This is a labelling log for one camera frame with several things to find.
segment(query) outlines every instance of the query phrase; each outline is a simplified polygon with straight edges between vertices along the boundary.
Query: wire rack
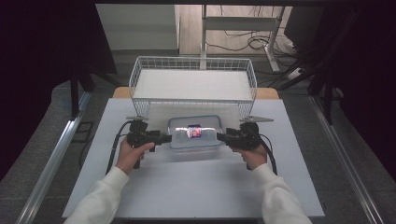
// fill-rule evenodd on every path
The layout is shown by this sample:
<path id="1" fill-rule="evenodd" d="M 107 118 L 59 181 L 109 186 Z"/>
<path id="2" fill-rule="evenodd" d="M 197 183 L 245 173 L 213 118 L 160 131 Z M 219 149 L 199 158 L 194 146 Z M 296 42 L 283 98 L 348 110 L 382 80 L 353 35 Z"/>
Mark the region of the wire rack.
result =
<path id="1" fill-rule="evenodd" d="M 249 59 L 140 56 L 129 89 L 141 117 L 148 118 L 154 105 L 193 106 L 210 113 L 236 106 L 242 119 L 253 107 L 257 82 Z"/>

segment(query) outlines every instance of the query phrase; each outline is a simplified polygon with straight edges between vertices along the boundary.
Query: dark curtain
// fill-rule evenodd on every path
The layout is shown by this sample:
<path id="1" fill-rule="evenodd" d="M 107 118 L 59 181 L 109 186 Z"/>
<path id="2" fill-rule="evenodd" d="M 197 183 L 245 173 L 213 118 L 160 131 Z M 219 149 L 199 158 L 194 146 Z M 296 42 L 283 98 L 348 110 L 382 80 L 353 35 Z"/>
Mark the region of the dark curtain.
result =
<path id="1" fill-rule="evenodd" d="M 394 4 L 365 6 L 332 65 L 346 116 L 396 179 L 396 14 Z"/>
<path id="2" fill-rule="evenodd" d="M 94 3 L 0 3 L 0 177 L 23 151 L 47 111 L 55 86 L 87 67 L 116 74 Z"/>

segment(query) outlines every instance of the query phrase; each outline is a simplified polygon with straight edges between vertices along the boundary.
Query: white table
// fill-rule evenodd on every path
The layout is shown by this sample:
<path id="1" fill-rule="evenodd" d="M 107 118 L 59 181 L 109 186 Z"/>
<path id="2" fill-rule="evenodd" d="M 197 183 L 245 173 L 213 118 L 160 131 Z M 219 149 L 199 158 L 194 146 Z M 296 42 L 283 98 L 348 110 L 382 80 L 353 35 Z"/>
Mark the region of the white table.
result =
<path id="1" fill-rule="evenodd" d="M 130 99 L 109 99 L 64 217 L 71 214 L 91 185 L 105 176 L 115 134 L 133 114 Z M 278 174 L 294 189 L 309 217 L 324 216 L 283 102 L 256 100 L 251 115 L 275 120 L 259 126 L 274 147 Z M 162 145 L 147 153 L 140 169 L 132 171 L 116 217 L 261 218 L 257 195 L 251 172 L 241 156 L 228 147 L 176 154 Z"/>

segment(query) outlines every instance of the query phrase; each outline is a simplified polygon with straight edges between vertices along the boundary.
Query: forearm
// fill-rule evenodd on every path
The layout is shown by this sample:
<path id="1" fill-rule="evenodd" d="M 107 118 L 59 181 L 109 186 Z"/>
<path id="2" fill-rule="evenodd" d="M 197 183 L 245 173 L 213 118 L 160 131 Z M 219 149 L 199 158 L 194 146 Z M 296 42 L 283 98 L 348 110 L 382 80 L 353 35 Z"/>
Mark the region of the forearm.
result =
<path id="1" fill-rule="evenodd" d="M 257 167 L 252 173 L 259 185 L 262 217 L 266 224 L 311 223 L 292 189 L 270 170 L 268 164 Z"/>
<path id="2" fill-rule="evenodd" d="M 104 179 L 91 187 L 65 223 L 110 223 L 119 207 L 122 188 L 128 180 L 128 175 L 113 167 Z"/>

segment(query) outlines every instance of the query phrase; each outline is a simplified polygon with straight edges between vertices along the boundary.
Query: human hand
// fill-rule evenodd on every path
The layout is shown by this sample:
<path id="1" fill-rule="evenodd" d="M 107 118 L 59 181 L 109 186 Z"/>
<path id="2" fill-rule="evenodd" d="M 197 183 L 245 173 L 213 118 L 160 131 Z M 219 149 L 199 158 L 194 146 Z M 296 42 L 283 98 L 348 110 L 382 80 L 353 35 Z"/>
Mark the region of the human hand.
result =
<path id="1" fill-rule="evenodd" d="M 258 166 L 267 163 L 267 151 L 262 145 L 254 150 L 244 150 L 236 147 L 230 147 L 230 149 L 235 152 L 239 152 L 251 170 L 254 170 Z"/>
<path id="2" fill-rule="evenodd" d="M 145 151 L 154 147 L 154 143 L 147 143 L 141 147 L 134 148 L 128 144 L 126 137 L 120 143 L 120 154 L 116 166 L 125 174 L 131 173 L 137 160 L 143 160 Z"/>

